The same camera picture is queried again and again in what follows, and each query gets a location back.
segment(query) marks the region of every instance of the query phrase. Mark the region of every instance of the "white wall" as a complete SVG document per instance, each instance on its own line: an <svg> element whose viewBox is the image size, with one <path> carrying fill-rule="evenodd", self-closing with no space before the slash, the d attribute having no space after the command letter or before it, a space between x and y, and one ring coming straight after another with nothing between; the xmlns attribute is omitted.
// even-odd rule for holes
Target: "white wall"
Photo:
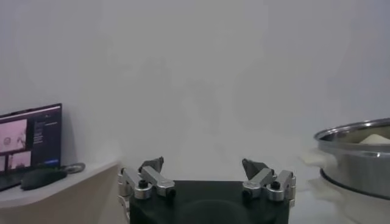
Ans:
<svg viewBox="0 0 390 224"><path fill-rule="evenodd" d="M178 179L297 173L316 131L388 117L382 0L0 1L0 113L65 106L65 160Z"/></svg>

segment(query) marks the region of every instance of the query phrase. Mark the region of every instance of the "pot handle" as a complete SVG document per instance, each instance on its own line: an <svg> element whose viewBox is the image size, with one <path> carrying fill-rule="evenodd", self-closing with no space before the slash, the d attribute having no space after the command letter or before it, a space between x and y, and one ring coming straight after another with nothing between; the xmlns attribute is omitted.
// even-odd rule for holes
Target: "pot handle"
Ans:
<svg viewBox="0 0 390 224"><path fill-rule="evenodd" d="M332 154L323 152L317 148L304 152L299 158L307 166L320 167L321 169L337 166L337 159Z"/></svg>
<svg viewBox="0 0 390 224"><path fill-rule="evenodd" d="M308 180L310 191L318 200L342 203L344 196L334 188L328 186L321 178Z"/></svg>

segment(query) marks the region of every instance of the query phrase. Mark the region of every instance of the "laptop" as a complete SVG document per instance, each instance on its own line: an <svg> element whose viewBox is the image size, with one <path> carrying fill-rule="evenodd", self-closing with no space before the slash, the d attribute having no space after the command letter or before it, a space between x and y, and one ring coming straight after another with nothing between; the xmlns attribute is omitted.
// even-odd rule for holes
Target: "laptop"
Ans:
<svg viewBox="0 0 390 224"><path fill-rule="evenodd" d="M0 191L31 170L60 167L61 126L60 103L0 116Z"/></svg>

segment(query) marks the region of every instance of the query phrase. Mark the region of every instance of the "white pot handle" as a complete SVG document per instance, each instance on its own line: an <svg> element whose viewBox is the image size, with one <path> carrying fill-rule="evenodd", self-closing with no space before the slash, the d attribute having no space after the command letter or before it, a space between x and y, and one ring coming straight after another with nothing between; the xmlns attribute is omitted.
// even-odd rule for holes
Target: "white pot handle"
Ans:
<svg viewBox="0 0 390 224"><path fill-rule="evenodd" d="M319 149L311 149L307 152L304 152L300 156L300 159L307 166L316 166L320 167L321 169L337 166L337 159L332 154L325 153Z"/></svg>

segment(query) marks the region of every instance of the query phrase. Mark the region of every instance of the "pot rim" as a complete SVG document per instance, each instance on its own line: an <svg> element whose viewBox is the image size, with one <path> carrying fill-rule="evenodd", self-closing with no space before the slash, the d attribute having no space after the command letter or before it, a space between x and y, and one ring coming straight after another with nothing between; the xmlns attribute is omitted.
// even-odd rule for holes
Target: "pot rim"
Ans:
<svg viewBox="0 0 390 224"><path fill-rule="evenodd" d="M314 139L318 142L319 149L325 152L337 154L345 153L353 154L356 156L368 156L376 158L390 157L390 144L360 144L350 142L326 141L322 139L328 135L343 131L360 130L382 126L390 126L390 118L362 121L329 128L316 133L314 135Z"/></svg>

